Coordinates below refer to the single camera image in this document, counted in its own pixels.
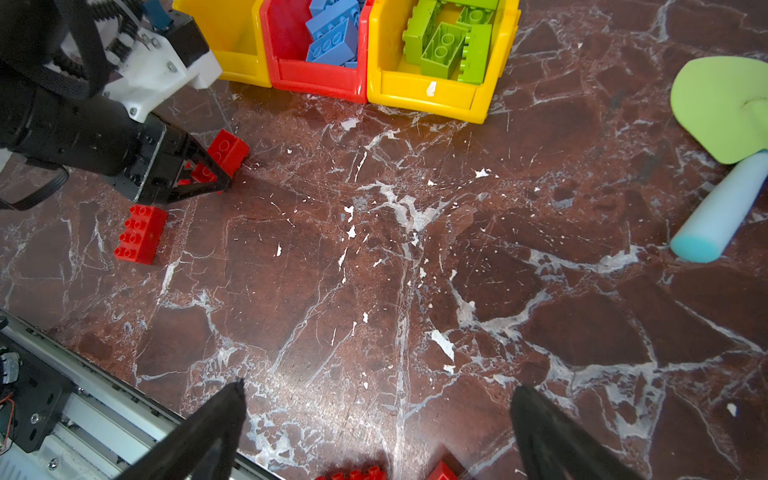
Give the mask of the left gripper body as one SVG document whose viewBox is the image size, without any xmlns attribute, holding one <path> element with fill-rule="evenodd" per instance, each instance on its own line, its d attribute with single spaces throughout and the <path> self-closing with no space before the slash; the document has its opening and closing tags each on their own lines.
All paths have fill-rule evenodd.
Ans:
<svg viewBox="0 0 768 480">
<path fill-rule="evenodd" d="M 39 204 L 68 180 L 69 168 L 107 178 L 139 204 L 166 204 L 168 179 L 151 174 L 168 123 L 151 114 L 133 120 L 123 105 L 102 95 L 73 100 L 47 90 L 1 65 L 1 147 L 29 166 L 51 170 L 48 183 L 19 199 Z"/>
</svg>

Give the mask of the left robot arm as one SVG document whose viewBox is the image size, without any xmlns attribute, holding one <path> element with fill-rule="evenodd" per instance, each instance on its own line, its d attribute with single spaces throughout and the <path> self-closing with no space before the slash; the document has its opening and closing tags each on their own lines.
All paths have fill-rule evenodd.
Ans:
<svg viewBox="0 0 768 480">
<path fill-rule="evenodd" d="M 2 208 L 33 208 L 71 169 L 140 205 L 225 190 L 231 174 L 156 112 L 221 72 L 195 20 L 156 1 L 3 2 L 1 150 L 54 176 Z"/>
</svg>

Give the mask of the green lego pair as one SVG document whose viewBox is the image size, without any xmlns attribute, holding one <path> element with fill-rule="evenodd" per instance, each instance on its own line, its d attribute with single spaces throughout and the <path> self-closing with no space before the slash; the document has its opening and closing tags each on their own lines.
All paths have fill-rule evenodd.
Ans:
<svg viewBox="0 0 768 480">
<path fill-rule="evenodd" d="M 414 6 L 402 33 L 404 57 L 408 63 L 419 64 L 437 25 L 441 3 L 437 0 L 419 0 Z"/>
</svg>

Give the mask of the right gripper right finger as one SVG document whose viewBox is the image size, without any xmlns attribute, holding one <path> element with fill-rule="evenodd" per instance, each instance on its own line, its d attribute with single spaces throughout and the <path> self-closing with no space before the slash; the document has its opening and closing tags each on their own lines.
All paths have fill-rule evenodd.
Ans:
<svg viewBox="0 0 768 480">
<path fill-rule="evenodd" d="M 510 417 L 530 479 L 638 479 L 579 424 L 540 392 L 517 387 Z"/>
</svg>

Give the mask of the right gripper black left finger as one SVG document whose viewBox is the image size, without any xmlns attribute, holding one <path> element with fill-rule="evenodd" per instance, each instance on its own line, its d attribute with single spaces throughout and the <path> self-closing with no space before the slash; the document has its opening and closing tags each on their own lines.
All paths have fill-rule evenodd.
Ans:
<svg viewBox="0 0 768 480">
<path fill-rule="evenodd" d="M 238 454 L 247 416 L 245 384 L 237 379 L 117 476 L 119 479 L 246 479 Z"/>
</svg>

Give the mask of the green lego long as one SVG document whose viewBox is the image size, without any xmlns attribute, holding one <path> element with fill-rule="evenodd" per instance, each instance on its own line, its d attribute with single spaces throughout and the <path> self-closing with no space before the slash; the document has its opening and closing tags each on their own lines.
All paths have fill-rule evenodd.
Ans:
<svg viewBox="0 0 768 480">
<path fill-rule="evenodd" d="M 440 22 L 422 53 L 420 73 L 449 79 L 461 59 L 467 33 L 467 28 Z"/>
</svg>

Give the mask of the red lego studs up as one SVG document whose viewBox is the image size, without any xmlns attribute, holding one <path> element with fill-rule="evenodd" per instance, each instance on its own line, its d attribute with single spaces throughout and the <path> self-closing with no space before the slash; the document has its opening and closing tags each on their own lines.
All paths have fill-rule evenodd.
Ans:
<svg viewBox="0 0 768 480">
<path fill-rule="evenodd" d="M 124 232 L 114 250 L 117 259 L 151 265 L 168 219 L 168 213 L 157 207 L 133 205 L 124 222 Z"/>
</svg>

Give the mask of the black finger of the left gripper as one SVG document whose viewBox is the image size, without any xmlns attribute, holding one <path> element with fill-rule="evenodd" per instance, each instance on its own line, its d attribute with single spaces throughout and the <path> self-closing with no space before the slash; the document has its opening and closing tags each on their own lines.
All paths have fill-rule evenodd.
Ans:
<svg viewBox="0 0 768 480">
<path fill-rule="evenodd" d="M 194 137 L 161 123 L 152 162 L 152 203 L 171 204 L 226 190 L 232 177 Z"/>
</svg>

